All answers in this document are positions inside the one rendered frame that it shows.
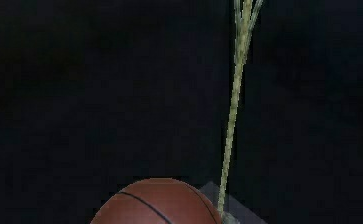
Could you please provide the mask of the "orange basketball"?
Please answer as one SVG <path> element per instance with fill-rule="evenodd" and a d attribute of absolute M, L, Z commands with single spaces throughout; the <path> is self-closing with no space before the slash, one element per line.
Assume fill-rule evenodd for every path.
<path fill-rule="evenodd" d="M 107 200 L 90 224 L 223 224 L 198 189 L 173 178 L 132 183 Z"/>

